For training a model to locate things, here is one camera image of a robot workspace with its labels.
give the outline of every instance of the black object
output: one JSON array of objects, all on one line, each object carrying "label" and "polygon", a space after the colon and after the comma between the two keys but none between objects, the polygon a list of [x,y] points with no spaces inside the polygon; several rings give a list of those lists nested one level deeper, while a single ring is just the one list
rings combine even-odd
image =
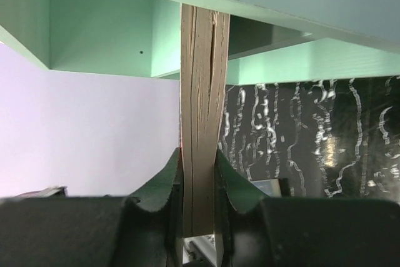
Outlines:
[{"label": "black object", "polygon": [[[2,201],[0,266],[182,266],[182,171],[178,148],[126,198]],[[214,203],[218,266],[400,266],[396,203],[268,198],[220,151]]]}]

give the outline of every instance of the black marble surface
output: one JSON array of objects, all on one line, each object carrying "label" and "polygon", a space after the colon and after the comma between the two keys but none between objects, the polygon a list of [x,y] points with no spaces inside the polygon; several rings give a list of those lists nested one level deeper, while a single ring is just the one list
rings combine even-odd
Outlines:
[{"label": "black marble surface", "polygon": [[400,77],[228,86],[219,147],[296,196],[400,201]]}]

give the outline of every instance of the wood plank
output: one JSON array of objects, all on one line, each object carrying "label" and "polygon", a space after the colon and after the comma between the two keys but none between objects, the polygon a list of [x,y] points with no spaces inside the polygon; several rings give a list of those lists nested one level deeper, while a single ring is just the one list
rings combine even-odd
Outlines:
[{"label": "wood plank", "polygon": [[225,97],[229,15],[181,8],[184,236],[214,230],[214,162]]}]

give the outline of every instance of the wooden block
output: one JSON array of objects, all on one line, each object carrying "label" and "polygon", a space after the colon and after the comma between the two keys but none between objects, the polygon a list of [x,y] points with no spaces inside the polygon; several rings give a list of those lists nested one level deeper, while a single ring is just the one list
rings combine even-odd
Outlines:
[{"label": "wooden block", "polygon": [[225,97],[229,15],[181,8],[184,236],[214,230],[214,162]]}]

